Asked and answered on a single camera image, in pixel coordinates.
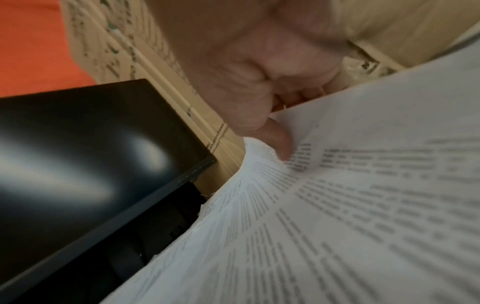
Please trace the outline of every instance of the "black screen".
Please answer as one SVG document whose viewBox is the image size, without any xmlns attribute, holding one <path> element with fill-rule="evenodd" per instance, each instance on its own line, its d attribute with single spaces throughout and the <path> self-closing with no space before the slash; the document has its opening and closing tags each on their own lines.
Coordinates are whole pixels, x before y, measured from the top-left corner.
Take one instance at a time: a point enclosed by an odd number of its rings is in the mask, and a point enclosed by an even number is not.
<svg viewBox="0 0 480 304">
<path fill-rule="evenodd" d="M 86 250 L 212 162 L 146 80 L 1 99 L 0 284 L 108 223 Z"/>
</svg>

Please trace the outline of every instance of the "black electronic device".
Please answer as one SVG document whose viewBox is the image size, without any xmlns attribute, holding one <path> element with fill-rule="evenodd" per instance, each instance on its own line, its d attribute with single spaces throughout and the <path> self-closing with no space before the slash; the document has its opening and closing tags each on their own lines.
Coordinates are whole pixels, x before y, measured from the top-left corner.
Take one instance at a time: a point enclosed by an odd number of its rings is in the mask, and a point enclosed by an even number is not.
<svg viewBox="0 0 480 304">
<path fill-rule="evenodd" d="M 0 302 L 214 162 L 146 80 L 0 99 Z"/>
</svg>

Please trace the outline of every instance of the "human hand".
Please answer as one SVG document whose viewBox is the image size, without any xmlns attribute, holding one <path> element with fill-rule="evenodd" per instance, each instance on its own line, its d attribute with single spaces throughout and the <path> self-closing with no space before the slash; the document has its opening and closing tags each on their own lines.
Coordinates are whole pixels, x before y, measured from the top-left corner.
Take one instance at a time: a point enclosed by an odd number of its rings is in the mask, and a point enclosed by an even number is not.
<svg viewBox="0 0 480 304">
<path fill-rule="evenodd" d="M 150 4 L 205 101 L 236 134 L 265 142 L 287 160 L 292 139 L 269 115 L 344 89 L 344 40 L 327 0 L 260 5 L 248 17 L 239 2 L 246 0 L 227 1 L 220 8 L 214 7 L 218 0 L 193 0 L 178 8 L 161 0 Z M 187 18 L 188 12 L 195 18 Z"/>
</svg>

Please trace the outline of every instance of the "orange surface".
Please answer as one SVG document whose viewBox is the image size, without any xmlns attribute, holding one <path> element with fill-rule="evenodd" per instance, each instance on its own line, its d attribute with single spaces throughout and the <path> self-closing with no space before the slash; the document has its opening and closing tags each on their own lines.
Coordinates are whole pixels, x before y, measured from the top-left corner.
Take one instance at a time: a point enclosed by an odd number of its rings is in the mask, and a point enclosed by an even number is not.
<svg viewBox="0 0 480 304">
<path fill-rule="evenodd" d="M 70 57 L 59 0 L 0 0 L 0 97 L 93 84 Z"/>
</svg>

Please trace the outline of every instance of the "white paper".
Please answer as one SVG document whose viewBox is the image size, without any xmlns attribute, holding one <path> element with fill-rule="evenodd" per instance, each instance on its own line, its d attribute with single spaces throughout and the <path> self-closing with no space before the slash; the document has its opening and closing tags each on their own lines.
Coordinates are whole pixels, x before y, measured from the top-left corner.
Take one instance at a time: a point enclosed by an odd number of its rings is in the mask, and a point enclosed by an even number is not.
<svg viewBox="0 0 480 304">
<path fill-rule="evenodd" d="M 479 303 L 480 44 L 274 118 L 199 220 L 104 303 Z"/>
</svg>

